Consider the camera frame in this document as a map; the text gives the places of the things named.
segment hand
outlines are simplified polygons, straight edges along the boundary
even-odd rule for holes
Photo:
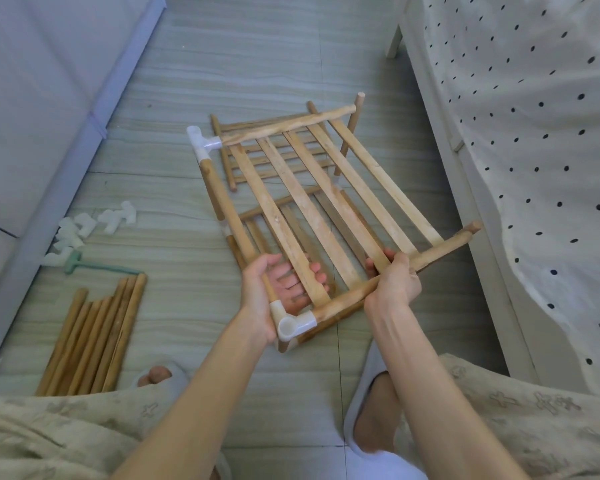
[[[365,298],[365,312],[369,320],[387,317],[389,314],[405,309],[422,291],[422,285],[416,272],[409,267],[409,257],[404,253],[384,250],[392,263],[380,276],[378,287]],[[374,274],[371,259],[366,266],[369,277]]]
[[[261,326],[269,343],[273,342],[278,335],[271,319],[269,298],[262,281],[262,275],[268,266],[273,266],[267,272],[269,282],[288,313],[297,315],[311,303],[309,297],[305,295],[306,291],[298,275],[291,273],[286,276],[292,270],[291,263],[284,262],[275,266],[280,256],[280,254],[263,254],[242,271],[239,315],[248,316],[249,320]],[[327,281],[327,275],[320,273],[320,263],[310,263],[309,268],[315,273],[316,281],[323,284]],[[328,291],[329,287],[324,285],[324,289]]]

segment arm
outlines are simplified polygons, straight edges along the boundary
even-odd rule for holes
[[[409,307],[420,291],[409,258],[399,253],[365,311],[427,476],[528,479],[438,359]]]
[[[262,274],[280,255],[262,255],[242,273],[240,311],[196,371],[184,393],[160,424],[128,457],[112,480],[208,480],[229,420],[265,347],[276,338]],[[311,263],[318,282],[326,275]],[[269,279],[289,313],[309,304],[289,263],[273,268]]]

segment person's left hand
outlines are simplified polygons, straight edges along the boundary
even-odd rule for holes
[[[277,334],[269,311],[269,298],[262,281],[262,275],[268,266],[273,266],[267,271],[269,282],[289,314],[297,315],[305,306],[311,304],[298,275],[291,273],[286,276],[292,270],[291,263],[277,264],[280,256],[280,254],[263,254],[242,271],[240,311],[262,325],[269,342],[272,342]],[[320,263],[310,263],[309,269],[314,272],[316,281],[322,283],[324,289],[328,291],[328,285],[324,284],[327,275],[320,272]]]

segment bundle of wooden rods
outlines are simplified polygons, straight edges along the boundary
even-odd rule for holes
[[[116,388],[146,282],[144,273],[122,278],[113,296],[93,302],[87,289],[75,292],[36,395]]]

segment forearm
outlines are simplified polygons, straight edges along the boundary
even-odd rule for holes
[[[229,419],[266,339],[239,313],[227,325],[189,386],[113,480],[207,480]]]
[[[370,324],[430,479],[528,478],[451,379],[408,306]]]

